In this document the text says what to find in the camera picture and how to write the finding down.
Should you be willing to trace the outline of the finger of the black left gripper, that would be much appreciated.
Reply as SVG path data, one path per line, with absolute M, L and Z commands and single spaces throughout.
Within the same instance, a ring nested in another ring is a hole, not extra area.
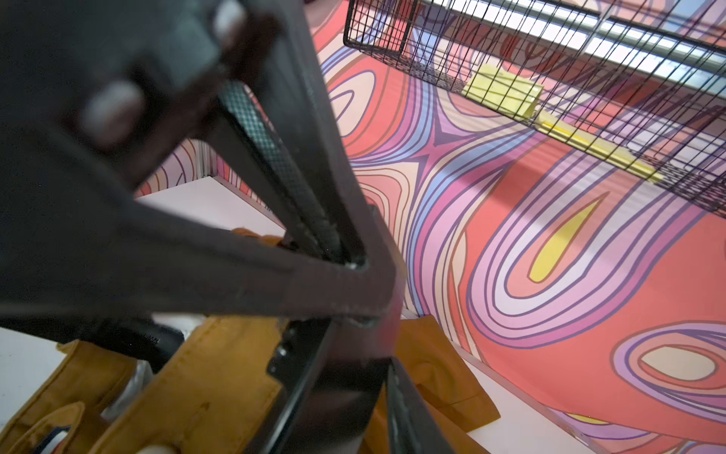
M 332 358 L 387 357 L 397 320 L 386 230 L 361 192 L 327 191 L 349 252 L 336 262 L 264 246 L 98 190 L 1 193 L 1 323 L 157 361 L 153 312 L 340 322 Z

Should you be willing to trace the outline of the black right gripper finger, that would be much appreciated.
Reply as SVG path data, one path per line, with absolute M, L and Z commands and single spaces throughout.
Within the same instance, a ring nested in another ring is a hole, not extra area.
M 386 401 L 391 453 L 454 452 L 404 366 L 395 358 L 388 367 Z

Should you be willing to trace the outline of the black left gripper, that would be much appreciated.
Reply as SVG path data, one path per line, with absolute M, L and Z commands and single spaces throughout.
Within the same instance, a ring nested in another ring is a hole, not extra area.
M 132 195 L 283 24 L 246 1 L 5 1 L 1 223 L 189 226 Z

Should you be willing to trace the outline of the black leather belt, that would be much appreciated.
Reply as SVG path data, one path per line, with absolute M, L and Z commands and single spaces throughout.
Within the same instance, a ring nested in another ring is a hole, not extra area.
M 247 1 L 215 149 L 285 226 L 244 272 L 253 315 L 284 320 L 282 389 L 251 453 L 354 453 L 389 375 L 403 264 L 351 169 L 300 1 Z

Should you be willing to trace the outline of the mustard brown trousers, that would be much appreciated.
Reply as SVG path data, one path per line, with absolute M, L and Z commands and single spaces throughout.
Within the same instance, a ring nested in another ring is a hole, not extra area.
M 495 403 L 430 318 L 393 336 L 425 409 L 457 453 L 478 453 L 474 429 Z M 280 339 L 269 319 L 214 317 L 195 329 L 151 382 L 117 353 L 74 340 L 64 361 L 1 433 L 5 453 L 240 453 L 282 386 L 264 371 Z

